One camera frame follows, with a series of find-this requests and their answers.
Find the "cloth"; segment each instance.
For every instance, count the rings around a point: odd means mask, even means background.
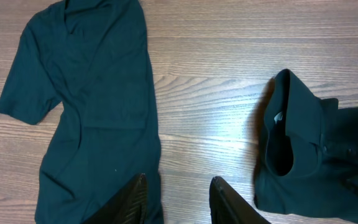
[[[358,108],[339,110],[337,99],[315,97],[283,70],[265,110],[259,151],[258,209],[358,223]]]
[[[146,223],[163,223],[157,107],[138,1],[61,1],[27,23],[0,113],[37,124],[61,101],[35,221],[81,223],[145,173]]]

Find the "shirt sleeve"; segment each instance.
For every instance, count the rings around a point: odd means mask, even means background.
[[[27,25],[2,90],[0,113],[27,124],[37,124],[59,102],[53,84],[40,61],[35,35]]]

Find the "collar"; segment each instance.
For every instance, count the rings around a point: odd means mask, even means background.
[[[281,124],[285,127],[273,131],[278,119],[285,122]],[[265,110],[261,134],[264,142],[260,145],[262,159],[271,173],[286,177],[312,174],[319,164],[323,123],[321,100],[290,70],[278,73],[273,95]],[[283,166],[288,168],[287,171],[278,173],[277,170]]]

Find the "dark teal shirt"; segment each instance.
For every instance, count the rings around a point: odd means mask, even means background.
[[[358,223],[358,108],[339,110],[283,70],[259,140],[258,209]]]
[[[62,1],[28,22],[0,113],[37,124],[59,102],[36,222],[81,223],[145,173],[147,223],[162,223],[157,109],[138,1]]]

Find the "wooden table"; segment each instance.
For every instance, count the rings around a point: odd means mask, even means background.
[[[26,22],[54,0],[0,0],[0,94]],[[167,223],[209,223],[223,176],[253,204],[268,81],[297,74],[358,106],[358,1],[143,0],[154,70]],[[63,107],[36,126],[0,114],[0,223],[33,223],[39,166]],[[272,223],[343,223],[261,212]]]

